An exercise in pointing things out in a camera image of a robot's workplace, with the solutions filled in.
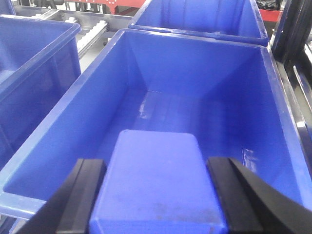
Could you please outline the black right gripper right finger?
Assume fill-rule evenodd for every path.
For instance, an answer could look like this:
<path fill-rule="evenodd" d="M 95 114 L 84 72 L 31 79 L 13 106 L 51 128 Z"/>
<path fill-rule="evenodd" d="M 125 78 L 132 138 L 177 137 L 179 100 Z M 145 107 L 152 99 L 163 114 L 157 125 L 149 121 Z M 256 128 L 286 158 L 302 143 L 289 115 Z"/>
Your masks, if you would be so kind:
<path fill-rule="evenodd" d="M 310 234 L 312 212 L 230 157 L 206 162 L 230 234 Z"/>

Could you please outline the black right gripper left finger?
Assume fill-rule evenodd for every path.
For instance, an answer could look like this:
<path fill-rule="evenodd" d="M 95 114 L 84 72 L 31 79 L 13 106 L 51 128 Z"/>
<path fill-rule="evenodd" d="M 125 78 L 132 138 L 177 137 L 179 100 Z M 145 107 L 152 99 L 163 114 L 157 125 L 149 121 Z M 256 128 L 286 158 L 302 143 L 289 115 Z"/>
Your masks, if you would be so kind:
<path fill-rule="evenodd" d="M 17 233 L 87 234 L 105 173 L 104 160 L 78 159 L 64 183 Z"/>

